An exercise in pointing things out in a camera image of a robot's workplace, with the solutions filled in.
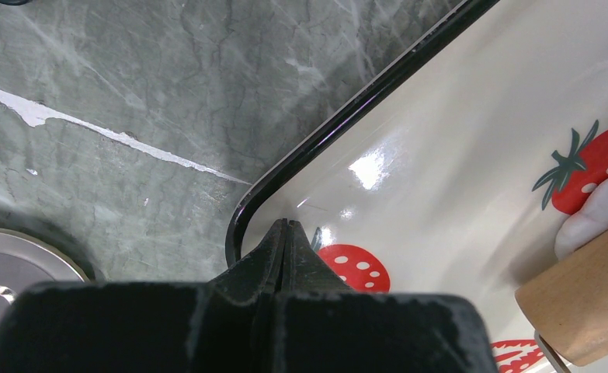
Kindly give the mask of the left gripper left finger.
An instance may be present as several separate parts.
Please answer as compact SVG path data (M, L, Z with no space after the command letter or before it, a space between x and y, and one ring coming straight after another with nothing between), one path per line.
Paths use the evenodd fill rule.
M288 224L202 282L45 282L0 323L0 372L265 372Z

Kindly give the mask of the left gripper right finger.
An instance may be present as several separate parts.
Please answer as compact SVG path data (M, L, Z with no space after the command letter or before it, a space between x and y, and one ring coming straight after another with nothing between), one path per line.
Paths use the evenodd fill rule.
M269 342L272 372L494 372L485 324L465 298L349 288L285 231Z

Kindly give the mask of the strawberry pattern white tray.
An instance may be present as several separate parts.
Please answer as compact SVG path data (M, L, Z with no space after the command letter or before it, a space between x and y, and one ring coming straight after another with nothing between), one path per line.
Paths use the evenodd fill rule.
M608 1L462 1L262 176L233 264L277 219L360 291L482 314L502 372L554 372L515 300L608 179Z

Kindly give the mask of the wooden rolling pin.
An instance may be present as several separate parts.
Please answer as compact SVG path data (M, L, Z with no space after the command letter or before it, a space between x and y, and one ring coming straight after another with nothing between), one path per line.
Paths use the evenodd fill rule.
M608 230L525 283L515 299L555 371L608 356Z

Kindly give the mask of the white dough ball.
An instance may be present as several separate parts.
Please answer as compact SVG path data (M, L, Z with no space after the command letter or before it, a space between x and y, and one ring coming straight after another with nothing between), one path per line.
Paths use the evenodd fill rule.
M608 179L598 185L583 206L561 226L554 252L559 260L608 230Z

